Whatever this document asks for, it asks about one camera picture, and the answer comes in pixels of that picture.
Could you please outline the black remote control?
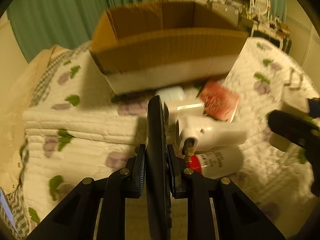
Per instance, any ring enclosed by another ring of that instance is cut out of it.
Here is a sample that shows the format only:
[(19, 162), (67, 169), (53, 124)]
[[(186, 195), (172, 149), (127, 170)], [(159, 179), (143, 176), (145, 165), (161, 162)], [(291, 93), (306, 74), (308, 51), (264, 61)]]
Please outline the black remote control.
[(151, 239), (170, 239), (170, 189), (167, 180), (167, 145), (159, 96), (148, 103), (146, 196)]

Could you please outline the green curtain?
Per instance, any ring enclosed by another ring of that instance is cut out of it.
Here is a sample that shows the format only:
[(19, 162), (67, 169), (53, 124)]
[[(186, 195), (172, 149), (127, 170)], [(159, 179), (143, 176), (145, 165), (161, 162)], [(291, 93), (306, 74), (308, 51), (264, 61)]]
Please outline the green curtain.
[(74, 49), (89, 41), (105, 9), (142, 1), (148, 0), (13, 0), (7, 16), (30, 62), (55, 44)]

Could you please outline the brown cardboard box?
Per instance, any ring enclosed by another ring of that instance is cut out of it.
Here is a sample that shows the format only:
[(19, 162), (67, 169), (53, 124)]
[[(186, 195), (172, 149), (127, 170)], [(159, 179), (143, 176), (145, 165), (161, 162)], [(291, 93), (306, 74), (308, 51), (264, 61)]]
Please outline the brown cardboard box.
[(194, 1), (147, 1), (107, 9), (91, 55), (118, 95), (227, 74), (248, 35)]

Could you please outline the oval white vanity mirror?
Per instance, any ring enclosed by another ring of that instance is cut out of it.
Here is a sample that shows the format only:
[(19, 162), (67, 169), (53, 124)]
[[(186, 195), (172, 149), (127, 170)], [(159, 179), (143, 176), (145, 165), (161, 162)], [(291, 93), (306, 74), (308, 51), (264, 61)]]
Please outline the oval white vanity mirror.
[(250, 11), (252, 15), (269, 17), (270, 10), (270, 0), (250, 0)]

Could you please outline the white bottle red cap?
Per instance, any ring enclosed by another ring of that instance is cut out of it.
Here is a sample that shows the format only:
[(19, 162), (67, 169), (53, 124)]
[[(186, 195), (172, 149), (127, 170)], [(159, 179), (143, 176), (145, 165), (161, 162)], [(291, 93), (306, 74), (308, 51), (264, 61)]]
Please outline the white bottle red cap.
[(219, 179), (239, 171), (243, 162), (242, 151), (238, 147), (230, 147), (192, 155), (187, 167), (204, 177)]

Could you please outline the red rose patterned box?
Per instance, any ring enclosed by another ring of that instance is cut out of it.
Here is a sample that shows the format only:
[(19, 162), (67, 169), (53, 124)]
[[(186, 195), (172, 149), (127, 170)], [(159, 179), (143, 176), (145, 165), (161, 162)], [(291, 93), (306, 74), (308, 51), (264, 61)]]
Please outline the red rose patterned box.
[(217, 81), (209, 80), (200, 90), (199, 99), (204, 103), (205, 115), (218, 121), (232, 122), (240, 95)]

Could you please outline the white floral quilt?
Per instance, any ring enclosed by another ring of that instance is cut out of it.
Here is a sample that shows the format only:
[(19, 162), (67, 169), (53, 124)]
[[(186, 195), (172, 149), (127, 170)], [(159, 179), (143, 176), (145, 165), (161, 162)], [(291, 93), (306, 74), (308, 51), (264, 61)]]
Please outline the white floral quilt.
[[(291, 57), (259, 38), (249, 38), (223, 86), (237, 92), (234, 121), (248, 138), (240, 146), (243, 168), (231, 178), (285, 237), (294, 236), (317, 198), (311, 193), (312, 168), (295, 145), (282, 152), (271, 146), (266, 115), (280, 106), (283, 84), (302, 69)], [(35, 228), (83, 178), (105, 178), (125, 166), (146, 140), (149, 95), (121, 106), (93, 61), (88, 46), (50, 62), (23, 120), (29, 158), (23, 196)]]

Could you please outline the white dressing table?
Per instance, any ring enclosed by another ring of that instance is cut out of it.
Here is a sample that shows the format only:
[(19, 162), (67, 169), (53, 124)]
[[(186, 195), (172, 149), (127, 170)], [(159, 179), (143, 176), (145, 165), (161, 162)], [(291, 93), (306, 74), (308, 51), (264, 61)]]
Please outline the white dressing table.
[(281, 22), (258, 21), (257, 16), (249, 18), (245, 9), (238, 17), (238, 27), (248, 32), (249, 37), (260, 37), (268, 40), (285, 53), (289, 53), (292, 41), (290, 39), (291, 30), (287, 24)]

